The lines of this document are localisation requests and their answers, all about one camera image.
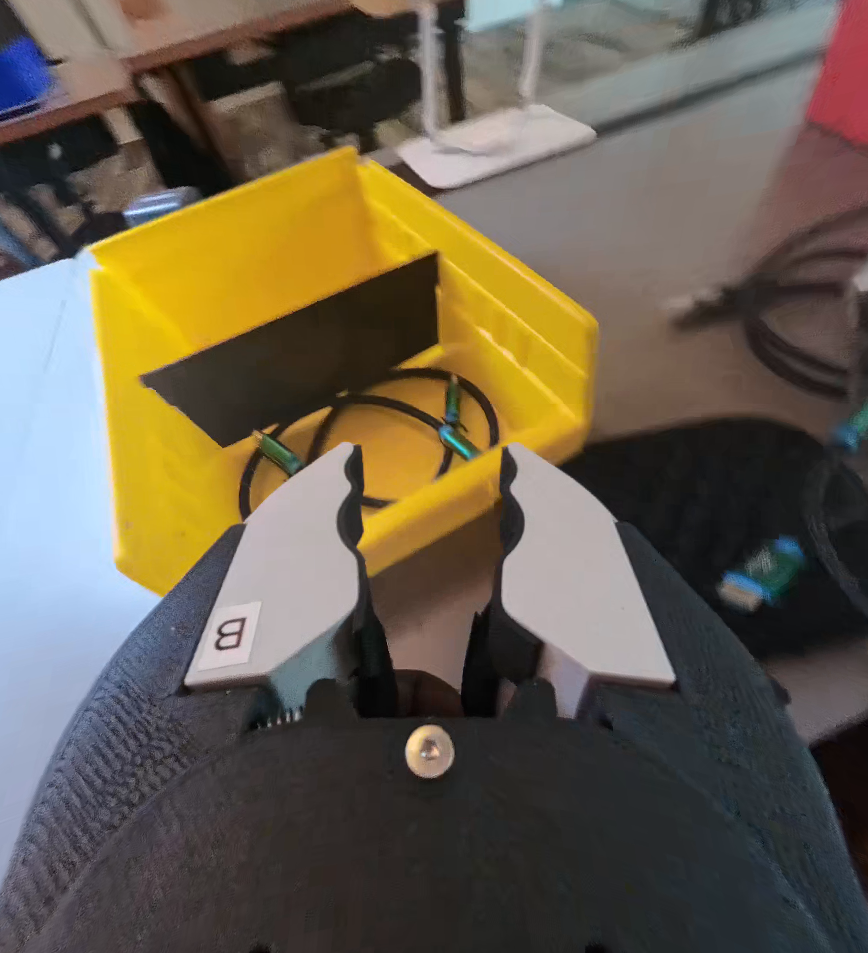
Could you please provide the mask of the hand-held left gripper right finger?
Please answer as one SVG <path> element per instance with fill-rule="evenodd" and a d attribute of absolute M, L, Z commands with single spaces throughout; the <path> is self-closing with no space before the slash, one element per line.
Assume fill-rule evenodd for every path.
<path fill-rule="evenodd" d="M 468 640 L 465 715 L 496 717 L 533 681 L 551 685 L 560 718 L 590 710 L 602 685 L 674 689 L 673 664 L 607 507 L 521 444 L 502 450 L 499 493 L 501 554 Z"/>

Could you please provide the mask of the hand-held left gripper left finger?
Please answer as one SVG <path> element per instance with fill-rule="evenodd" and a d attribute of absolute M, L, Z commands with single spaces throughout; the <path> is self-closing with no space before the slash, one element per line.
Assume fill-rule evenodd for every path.
<path fill-rule="evenodd" d="M 270 494 L 242 525 L 183 681 L 193 693 L 267 689 L 282 716 L 335 681 L 366 718 L 397 714 L 389 645 L 373 607 L 361 447 L 343 442 Z"/>

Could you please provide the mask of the yellow plastic bin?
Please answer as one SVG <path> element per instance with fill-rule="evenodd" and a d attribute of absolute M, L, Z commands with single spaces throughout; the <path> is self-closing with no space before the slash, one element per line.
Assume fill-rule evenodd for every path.
<path fill-rule="evenodd" d="M 583 447 L 594 408 L 592 315 L 393 172 L 335 149 L 121 232 L 91 247 L 115 502 L 115 562 L 165 596 L 228 528 L 253 431 L 220 447 L 140 377 L 432 252 L 440 255 L 439 342 L 398 368 L 438 368 L 493 404 L 499 445 L 466 398 L 481 456 L 435 479 L 437 436 L 388 411 L 345 411 L 324 456 L 360 445 L 364 530 L 376 576 L 499 498 L 499 447 L 559 464 Z M 444 384 L 373 384 L 437 417 Z M 276 424 L 260 430 L 267 431 Z"/>

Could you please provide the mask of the black round mat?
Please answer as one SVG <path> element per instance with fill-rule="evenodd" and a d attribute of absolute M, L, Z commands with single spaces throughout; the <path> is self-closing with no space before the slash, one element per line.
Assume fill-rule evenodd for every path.
<path fill-rule="evenodd" d="M 560 466 L 636 527 L 758 660 L 868 635 L 868 486 L 811 435 L 763 418 L 592 444 Z M 754 608 L 720 587 L 793 542 L 802 565 Z"/>

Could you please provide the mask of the black bin divider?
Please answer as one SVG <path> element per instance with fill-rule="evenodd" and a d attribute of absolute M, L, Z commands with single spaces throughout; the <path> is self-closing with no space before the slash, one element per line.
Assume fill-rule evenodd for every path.
<path fill-rule="evenodd" d="M 140 383 L 220 447 L 360 391 L 439 342 L 440 255 L 419 256 L 148 372 Z"/>

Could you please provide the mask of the white flat board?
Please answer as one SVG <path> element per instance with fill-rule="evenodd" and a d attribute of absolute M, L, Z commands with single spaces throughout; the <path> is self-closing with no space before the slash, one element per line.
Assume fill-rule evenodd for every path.
<path fill-rule="evenodd" d="M 0 281 L 0 885 L 65 727 L 157 601 L 115 565 L 94 266 Z"/>

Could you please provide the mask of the silver metal object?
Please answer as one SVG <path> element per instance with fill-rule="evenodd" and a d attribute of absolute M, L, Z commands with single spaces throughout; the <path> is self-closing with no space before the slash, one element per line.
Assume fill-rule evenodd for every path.
<path fill-rule="evenodd" d="M 202 200 L 201 192 L 191 186 L 165 189 L 133 199 L 122 211 L 127 228 L 153 222 Z"/>

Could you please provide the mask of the white desk stand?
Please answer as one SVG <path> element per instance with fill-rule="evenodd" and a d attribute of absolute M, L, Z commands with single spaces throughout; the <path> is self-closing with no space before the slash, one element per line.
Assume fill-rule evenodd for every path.
<path fill-rule="evenodd" d="M 451 191 L 590 146 L 588 124 L 536 101 L 549 4 L 535 2 L 527 19 L 514 108 L 487 113 L 449 128 L 438 120 L 438 16 L 433 2 L 416 2 L 419 39 L 421 136 L 395 149 L 400 161 L 428 186 Z"/>

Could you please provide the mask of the black office chair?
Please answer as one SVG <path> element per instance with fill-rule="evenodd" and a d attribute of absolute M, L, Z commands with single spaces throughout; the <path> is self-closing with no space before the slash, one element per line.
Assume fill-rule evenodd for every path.
<path fill-rule="evenodd" d="M 275 35 L 275 80 L 289 110 L 333 149 L 356 139 L 360 153 L 379 149 L 378 126 L 400 119 L 422 99 L 413 58 L 416 16 L 372 18 L 355 10 Z"/>

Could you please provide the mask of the wooden desk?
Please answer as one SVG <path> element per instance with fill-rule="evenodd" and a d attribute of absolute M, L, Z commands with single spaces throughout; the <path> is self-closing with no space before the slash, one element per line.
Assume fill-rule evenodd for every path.
<path fill-rule="evenodd" d="M 131 78 L 166 70 L 182 88 L 182 64 L 359 10 L 374 18 L 418 2 L 209 1 L 7 2 L 41 50 L 61 59 L 37 109 L 0 121 L 0 146 L 138 99 Z"/>

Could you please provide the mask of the blue container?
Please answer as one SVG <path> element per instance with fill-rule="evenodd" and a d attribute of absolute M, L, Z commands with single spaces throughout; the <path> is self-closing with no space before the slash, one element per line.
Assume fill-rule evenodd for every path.
<path fill-rule="evenodd" d="M 40 105 L 55 87 L 53 70 L 29 35 L 0 49 L 0 117 Z"/>

